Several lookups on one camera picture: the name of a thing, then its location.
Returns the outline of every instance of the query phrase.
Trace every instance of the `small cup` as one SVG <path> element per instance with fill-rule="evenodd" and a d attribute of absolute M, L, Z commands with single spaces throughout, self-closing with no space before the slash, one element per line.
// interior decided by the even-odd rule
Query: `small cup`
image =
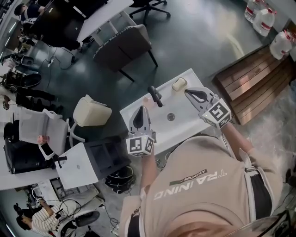
<path fill-rule="evenodd" d="M 42 135 L 40 135 L 40 136 L 38 136 L 38 140 L 37 140 L 37 142 L 38 142 L 40 145 L 43 145 L 43 144 L 49 142 L 49 136 L 42 136 Z"/>

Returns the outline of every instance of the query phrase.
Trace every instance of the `marker cube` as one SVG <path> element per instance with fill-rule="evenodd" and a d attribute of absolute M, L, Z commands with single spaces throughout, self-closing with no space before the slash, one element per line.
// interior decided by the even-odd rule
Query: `marker cube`
<path fill-rule="evenodd" d="M 128 154 L 141 157 L 151 154 L 154 144 L 154 139 L 149 135 L 143 135 L 140 137 L 133 137 L 126 139 L 126 146 Z"/>
<path fill-rule="evenodd" d="M 202 115 L 202 119 L 215 128 L 221 129 L 231 120 L 231 111 L 223 99 L 219 99 L 207 112 Z"/>

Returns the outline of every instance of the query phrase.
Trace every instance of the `dark gray floor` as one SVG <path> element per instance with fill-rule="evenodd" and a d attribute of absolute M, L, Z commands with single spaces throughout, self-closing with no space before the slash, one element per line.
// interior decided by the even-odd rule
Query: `dark gray floor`
<path fill-rule="evenodd" d="M 82 54 L 74 52 L 78 61 L 68 70 L 61 70 L 57 60 L 50 69 L 44 62 L 41 69 L 43 81 L 39 88 L 58 97 L 64 106 L 64 118 L 72 116 L 78 100 L 86 94 L 112 109 L 112 116 L 105 126 L 78 127 L 78 135 L 93 141 L 123 133 L 126 127 L 119 111 L 146 94 L 148 86 L 157 87 L 192 68 L 201 82 L 211 87 L 214 73 L 269 42 L 244 19 L 244 1 L 169 0 L 168 5 L 158 7 L 172 15 L 167 19 L 165 13 L 151 11 L 147 20 L 152 52 L 159 67 L 154 67 L 148 54 L 135 60 L 124 68 L 135 79 L 134 83 L 93 61 L 98 48 L 96 42 Z M 137 24 L 142 23 L 143 14 L 134 15 Z M 120 16 L 112 22 L 118 30 L 127 26 Z M 107 40 L 112 31 L 104 25 L 99 35 Z M 39 60 L 39 64 L 47 58 L 48 50 L 43 42 L 37 44 L 33 57 Z M 55 48 L 51 48 L 49 56 L 54 51 Z M 62 62 L 62 68 L 70 64 L 69 53 L 58 49 L 55 55 Z"/>

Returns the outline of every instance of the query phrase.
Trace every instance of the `white desk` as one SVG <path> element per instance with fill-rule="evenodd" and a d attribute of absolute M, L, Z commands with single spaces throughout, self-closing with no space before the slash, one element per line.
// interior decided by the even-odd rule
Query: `white desk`
<path fill-rule="evenodd" d="M 64 189 L 81 187 L 99 181 L 83 143 L 78 143 L 61 156 L 68 158 L 60 162 L 62 168 L 59 167 L 58 162 L 55 162 Z"/>
<path fill-rule="evenodd" d="M 124 11 L 125 8 L 132 5 L 133 0 L 109 0 L 107 4 L 99 8 L 89 19 L 85 20 L 82 29 L 77 38 L 78 42 L 81 42 L 88 36 L 92 36 L 94 40 L 101 46 L 103 41 L 97 35 L 96 31 L 105 24 L 109 23 L 115 34 L 118 33 L 114 25 L 110 22 L 110 19 L 117 14 L 122 15 L 122 17 L 130 24 L 136 25 L 136 23 L 130 18 L 130 16 Z"/>

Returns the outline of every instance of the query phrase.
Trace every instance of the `sink drain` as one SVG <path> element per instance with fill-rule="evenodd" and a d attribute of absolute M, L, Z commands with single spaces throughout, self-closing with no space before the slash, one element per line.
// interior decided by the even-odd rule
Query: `sink drain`
<path fill-rule="evenodd" d="M 175 115 L 173 113 L 169 113 L 167 116 L 168 121 L 174 121 L 175 120 Z"/>

